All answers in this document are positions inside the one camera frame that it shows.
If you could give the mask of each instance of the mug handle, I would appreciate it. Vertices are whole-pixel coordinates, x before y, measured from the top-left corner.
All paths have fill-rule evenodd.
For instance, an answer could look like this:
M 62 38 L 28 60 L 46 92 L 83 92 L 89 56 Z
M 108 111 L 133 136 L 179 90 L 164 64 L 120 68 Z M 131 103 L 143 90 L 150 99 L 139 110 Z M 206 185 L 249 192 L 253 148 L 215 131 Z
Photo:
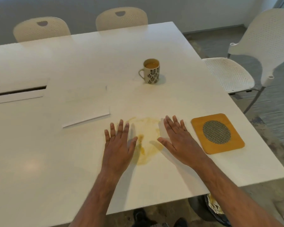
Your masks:
M 144 70 L 144 68 L 142 68 L 142 69 L 139 70 L 139 72 L 138 72 L 138 73 L 139 73 L 139 76 L 141 76 L 141 75 L 140 75 L 140 72 L 143 71 L 143 70 Z

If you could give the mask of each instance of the chair backrest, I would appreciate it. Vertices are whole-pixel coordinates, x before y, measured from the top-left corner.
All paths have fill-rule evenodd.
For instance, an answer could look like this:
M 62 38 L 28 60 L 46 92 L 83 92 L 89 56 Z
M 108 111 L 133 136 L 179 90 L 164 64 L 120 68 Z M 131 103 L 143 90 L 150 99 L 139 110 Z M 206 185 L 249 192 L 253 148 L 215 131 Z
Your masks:
M 38 17 L 23 21 L 13 30 L 17 42 L 71 35 L 64 20 L 56 17 Z
M 106 10 L 96 18 L 96 28 L 98 31 L 147 24 L 147 14 L 142 9 L 134 7 L 121 7 Z
M 284 62 L 284 9 L 270 9 L 259 14 L 238 44 L 231 43 L 230 54 L 253 56 L 261 62 L 264 86 L 273 70 Z

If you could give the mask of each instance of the white chair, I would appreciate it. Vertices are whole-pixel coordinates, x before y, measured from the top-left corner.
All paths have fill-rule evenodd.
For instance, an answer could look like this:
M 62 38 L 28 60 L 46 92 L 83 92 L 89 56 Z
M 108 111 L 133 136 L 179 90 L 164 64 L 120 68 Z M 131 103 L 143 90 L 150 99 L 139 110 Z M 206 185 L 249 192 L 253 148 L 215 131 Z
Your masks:
M 254 89 L 254 79 L 230 55 L 249 55 L 262 65 L 261 89 Z M 203 59 L 224 90 L 235 92 L 256 90 L 257 95 L 245 109 L 246 113 L 274 79 L 274 69 L 284 62 L 284 9 L 270 9 L 259 14 L 238 44 L 231 43 L 227 58 Z
M 147 14 L 142 9 L 134 7 L 121 7 L 106 10 L 96 18 L 96 28 L 98 31 L 147 24 Z
M 13 30 L 17 42 L 71 35 L 64 20 L 56 17 L 39 17 L 23 21 Z

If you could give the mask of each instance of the chair leg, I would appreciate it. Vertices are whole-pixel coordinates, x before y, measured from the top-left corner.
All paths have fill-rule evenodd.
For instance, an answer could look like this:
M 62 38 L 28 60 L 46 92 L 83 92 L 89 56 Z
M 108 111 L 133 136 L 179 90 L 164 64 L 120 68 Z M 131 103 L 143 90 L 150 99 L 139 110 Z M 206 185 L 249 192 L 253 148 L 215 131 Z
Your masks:
M 257 99 L 260 97 L 260 95 L 262 94 L 262 92 L 264 91 L 266 87 L 262 87 L 256 94 L 256 96 L 254 97 L 254 99 L 252 100 L 252 102 L 249 104 L 249 106 L 244 110 L 244 114 L 246 114 L 247 111 L 249 111 L 249 109 L 252 107 L 252 105 L 257 101 Z

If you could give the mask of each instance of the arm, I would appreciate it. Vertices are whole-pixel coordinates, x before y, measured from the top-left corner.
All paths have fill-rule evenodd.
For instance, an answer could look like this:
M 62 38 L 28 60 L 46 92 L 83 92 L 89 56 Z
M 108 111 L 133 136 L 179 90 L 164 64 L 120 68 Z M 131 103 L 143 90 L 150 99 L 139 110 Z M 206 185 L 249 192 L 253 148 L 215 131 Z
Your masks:
M 176 116 L 173 116 L 173 121 L 166 116 L 164 126 L 171 143 L 162 137 L 158 141 L 183 164 L 196 171 L 232 226 L 283 227 L 214 164 L 187 131 L 183 120 L 179 123 Z
M 101 171 L 69 227 L 101 227 L 105 215 L 123 172 L 129 166 L 136 147 L 137 137 L 134 137 L 127 148 L 129 123 L 123 130 L 123 120 L 120 120 L 116 134 L 114 124 L 111 123 L 111 136 L 105 130 L 105 149 Z

